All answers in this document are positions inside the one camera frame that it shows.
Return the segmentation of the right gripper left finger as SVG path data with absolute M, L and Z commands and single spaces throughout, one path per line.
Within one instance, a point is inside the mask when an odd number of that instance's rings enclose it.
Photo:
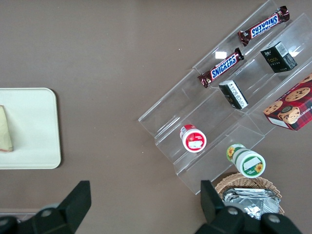
M 91 207 L 90 181 L 80 181 L 55 208 L 45 208 L 26 221 L 15 216 L 0 218 L 2 234 L 74 234 Z

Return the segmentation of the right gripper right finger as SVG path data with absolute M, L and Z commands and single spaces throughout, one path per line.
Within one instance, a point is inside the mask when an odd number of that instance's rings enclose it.
M 206 218 L 197 234 L 299 234 L 300 230 L 286 216 L 266 213 L 260 220 L 240 209 L 225 206 L 209 180 L 201 181 L 201 208 Z

